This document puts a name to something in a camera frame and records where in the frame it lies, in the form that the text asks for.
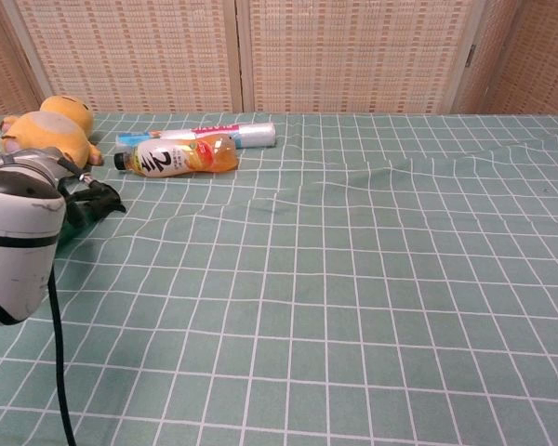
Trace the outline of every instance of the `table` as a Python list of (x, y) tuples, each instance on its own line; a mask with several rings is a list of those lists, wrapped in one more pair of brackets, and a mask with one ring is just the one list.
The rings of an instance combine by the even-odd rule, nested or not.
[[(273, 121), (237, 171), (117, 132)], [(99, 114), (128, 208), (57, 254), (79, 445), (558, 445), (558, 116)], [(0, 328), (0, 446), (61, 445), (49, 304)]]

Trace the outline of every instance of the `orange juice bottle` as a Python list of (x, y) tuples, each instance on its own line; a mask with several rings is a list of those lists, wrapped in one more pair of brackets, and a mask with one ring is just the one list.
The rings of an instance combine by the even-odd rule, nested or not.
[(225, 172), (238, 165), (235, 143), (227, 135), (197, 139), (147, 139), (131, 152), (113, 156), (118, 170), (144, 177), (173, 177), (189, 172)]

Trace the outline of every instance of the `bottle label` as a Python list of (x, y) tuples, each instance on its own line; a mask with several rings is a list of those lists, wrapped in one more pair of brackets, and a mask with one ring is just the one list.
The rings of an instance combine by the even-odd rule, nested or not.
[(178, 144), (171, 139), (143, 141), (135, 151), (135, 165), (146, 177), (173, 177), (191, 172), (187, 153), (190, 146)]
[(240, 131), (239, 124), (230, 124), (230, 125), (216, 125), (212, 127), (200, 127), (200, 128), (193, 128), (192, 130), (197, 137), (201, 137), (202, 135), (213, 135), (215, 133), (227, 133), (231, 135), (233, 132)]

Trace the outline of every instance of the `wooden frame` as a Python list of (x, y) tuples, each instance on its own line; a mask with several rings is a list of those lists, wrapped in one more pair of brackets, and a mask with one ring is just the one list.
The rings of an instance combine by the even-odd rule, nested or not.
[(244, 100), (242, 97), (242, 79), (240, 78), (240, 46), (238, 44), (238, 30), (235, 14), (234, 0), (223, 0), (223, 21), (225, 25), (227, 59), (230, 71), (232, 110), (234, 112), (243, 112)]
[(54, 93), (14, 0), (0, 0), (0, 20), (7, 31), (11, 45), (15, 48), (17, 59), (27, 76), (33, 94), (41, 103)]
[(254, 111), (254, 76), (252, 73), (252, 41), (250, 34), (250, 0), (235, 0), (238, 27), (242, 104), (244, 112)]
[(39, 106), (41, 97), (21, 54), (0, 14), (0, 115), (30, 112)]
[(463, 30), (463, 34), (458, 42), (457, 59), (451, 70), (448, 89), (445, 91), (441, 104), (441, 113), (450, 113), (453, 110), (455, 98), (459, 92), (461, 79), (465, 72), (465, 62), (469, 56), (471, 47), (475, 41), (478, 28), (483, 22), (486, 0), (474, 0), (470, 16)]
[(492, 77), (490, 78), (490, 85), (482, 99), (479, 112), (489, 112), (490, 107), (492, 106), (492, 102), (494, 101), (494, 96), (496, 95), (496, 86), (498, 85), (500, 77), (502, 77), (502, 73), (504, 72), (504, 67), (506, 67), (508, 59), (511, 56), (512, 43), (514, 42), (517, 31), (519, 30), (521, 22), (525, 17), (527, 3), (530, 0), (519, 1), (521, 2), (521, 4), (517, 7), (517, 10), (514, 13), (514, 19), (512, 20), (511, 28), (509, 29), (509, 33), (507, 34), (506, 41), (500, 49), (500, 56), (498, 58), (498, 62), (496, 63), (496, 70), (492, 73)]
[(489, 1), (475, 36), (471, 66), (463, 71), (451, 112), (478, 113), (483, 109), (500, 48), (507, 42), (523, 0)]

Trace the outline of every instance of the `stuffed toy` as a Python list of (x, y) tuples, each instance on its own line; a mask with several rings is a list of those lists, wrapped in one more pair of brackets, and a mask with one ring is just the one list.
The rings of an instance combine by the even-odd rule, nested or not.
[(7, 116), (0, 124), (2, 152), (57, 147), (81, 168), (102, 165), (103, 157), (87, 139), (93, 127), (93, 113), (85, 103), (70, 96), (52, 96), (39, 111)]

